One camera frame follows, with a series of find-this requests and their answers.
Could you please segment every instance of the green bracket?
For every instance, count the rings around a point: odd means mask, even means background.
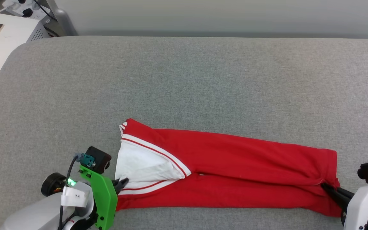
[[[92,187],[98,214],[95,226],[99,230],[108,230],[113,225],[117,206],[117,195],[113,183],[110,178],[104,177],[84,166],[80,166],[80,169],[83,171],[80,175]]]

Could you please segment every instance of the folded garment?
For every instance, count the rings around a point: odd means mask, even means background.
[[[120,126],[117,210],[307,208],[339,217],[321,183],[339,187],[336,151],[198,131]]]

